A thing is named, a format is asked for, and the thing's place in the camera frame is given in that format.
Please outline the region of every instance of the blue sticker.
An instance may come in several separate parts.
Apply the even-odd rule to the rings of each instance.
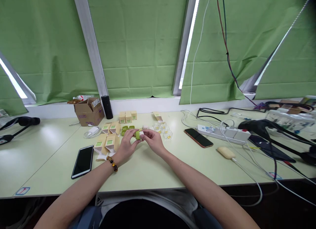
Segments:
[[[276,175],[276,180],[281,180],[282,177],[279,176],[278,174],[275,174],[274,172],[269,172],[269,174],[274,178],[274,176]]]
[[[31,187],[22,187],[21,189],[19,189],[15,195],[25,195]]]

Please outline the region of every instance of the black cylinder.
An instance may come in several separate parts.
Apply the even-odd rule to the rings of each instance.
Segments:
[[[113,113],[109,96],[101,96],[105,116],[107,119],[113,119]]]

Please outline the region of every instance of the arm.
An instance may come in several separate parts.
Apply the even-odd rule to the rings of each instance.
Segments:
[[[137,144],[141,142],[141,140],[137,140],[133,144],[130,143],[133,134],[137,130],[126,131],[117,153],[112,157],[118,167],[134,153]],[[112,164],[109,161],[105,161],[81,177],[53,202],[37,222],[34,229],[68,228],[70,223],[84,210],[113,172]]]
[[[141,135],[141,138],[171,167],[186,188],[223,228],[259,228],[249,214],[221,187],[168,152],[159,133],[149,129],[143,132],[145,135]]]

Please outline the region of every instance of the green label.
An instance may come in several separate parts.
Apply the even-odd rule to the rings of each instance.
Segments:
[[[101,145],[102,145],[102,142],[97,142],[95,146],[96,147],[101,147]]]

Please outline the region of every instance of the green curtain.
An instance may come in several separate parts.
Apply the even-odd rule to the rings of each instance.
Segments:
[[[4,109],[8,115],[20,115],[27,113],[26,108],[12,85],[8,75],[0,65],[0,109]]]
[[[285,37],[262,76],[256,99],[316,95],[316,17],[313,6],[310,1]]]
[[[200,39],[208,0],[200,0],[190,53],[185,70],[180,104],[190,103],[193,58]],[[301,0],[224,0],[227,46],[239,85],[262,67],[302,8]],[[219,0],[224,26],[222,0]],[[241,100],[230,73],[219,22],[217,1],[210,0],[202,41],[196,55],[192,103]]]
[[[111,99],[171,97],[187,0],[88,0]]]
[[[0,50],[38,104],[98,94],[74,0],[0,0]]]

